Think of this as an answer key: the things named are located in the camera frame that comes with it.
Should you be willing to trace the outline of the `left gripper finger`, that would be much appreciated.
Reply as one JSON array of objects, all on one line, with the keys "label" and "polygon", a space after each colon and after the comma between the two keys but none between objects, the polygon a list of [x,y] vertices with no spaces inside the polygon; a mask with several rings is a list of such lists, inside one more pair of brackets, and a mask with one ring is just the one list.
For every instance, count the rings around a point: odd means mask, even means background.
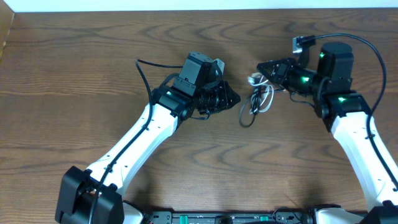
[{"label": "left gripper finger", "polygon": [[225,90],[226,90],[226,96],[227,99],[240,99],[241,101],[241,97],[239,94],[237,94],[229,85],[228,82],[225,82]]},{"label": "left gripper finger", "polygon": [[224,101],[222,105],[222,110],[230,110],[232,107],[234,107],[236,104],[240,102],[240,99],[227,99]]}]

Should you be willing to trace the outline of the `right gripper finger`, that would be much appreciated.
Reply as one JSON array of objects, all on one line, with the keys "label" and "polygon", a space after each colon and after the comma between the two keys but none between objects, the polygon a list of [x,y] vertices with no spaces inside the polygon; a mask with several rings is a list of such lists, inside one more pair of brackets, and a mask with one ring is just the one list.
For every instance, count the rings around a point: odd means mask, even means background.
[{"label": "right gripper finger", "polygon": [[287,58],[283,58],[283,59],[280,59],[280,60],[270,60],[270,61],[267,61],[267,62],[262,62],[262,63],[259,63],[259,64],[257,65],[257,69],[268,69],[268,68],[273,68],[273,67],[275,67],[277,64],[281,64],[281,63],[284,63],[284,62],[286,62],[286,61],[288,61]]},{"label": "right gripper finger", "polygon": [[268,69],[257,69],[257,71],[262,74],[260,84],[265,84],[270,82],[274,85],[280,85],[282,83],[281,75],[279,75],[280,64],[277,64],[273,68]]}]

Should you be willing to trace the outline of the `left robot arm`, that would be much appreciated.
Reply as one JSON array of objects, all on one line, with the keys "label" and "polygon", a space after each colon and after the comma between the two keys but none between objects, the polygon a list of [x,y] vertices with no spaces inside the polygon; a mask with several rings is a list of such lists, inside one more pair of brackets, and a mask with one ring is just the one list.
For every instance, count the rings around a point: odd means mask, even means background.
[{"label": "left robot arm", "polygon": [[57,223],[142,223],[144,213],[123,199],[137,171],[194,111],[207,120],[239,103],[223,78],[222,60],[190,52],[178,69],[147,91],[143,113],[115,146],[85,170],[73,166],[64,174]]}]

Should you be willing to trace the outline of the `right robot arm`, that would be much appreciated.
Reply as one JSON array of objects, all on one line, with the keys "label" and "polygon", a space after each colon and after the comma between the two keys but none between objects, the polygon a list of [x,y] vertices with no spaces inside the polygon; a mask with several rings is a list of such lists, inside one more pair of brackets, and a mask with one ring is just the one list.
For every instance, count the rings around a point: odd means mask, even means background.
[{"label": "right robot arm", "polygon": [[397,223],[397,165],[384,145],[364,97],[351,89],[352,48],[343,42],[323,44],[317,70],[306,68],[306,47],[296,45],[298,60],[284,58],[257,65],[275,86],[313,97],[313,109],[347,155],[364,193],[367,214],[339,205],[310,208],[301,223]]}]

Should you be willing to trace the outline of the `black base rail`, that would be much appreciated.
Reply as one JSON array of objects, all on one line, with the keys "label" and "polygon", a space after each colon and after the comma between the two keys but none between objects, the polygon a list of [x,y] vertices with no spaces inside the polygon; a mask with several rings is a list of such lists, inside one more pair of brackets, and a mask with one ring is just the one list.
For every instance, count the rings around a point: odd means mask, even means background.
[{"label": "black base rail", "polygon": [[154,211],[144,216],[143,224],[242,224],[242,223],[318,223],[313,214],[278,209],[266,213],[199,213],[199,212],[170,212]]}]

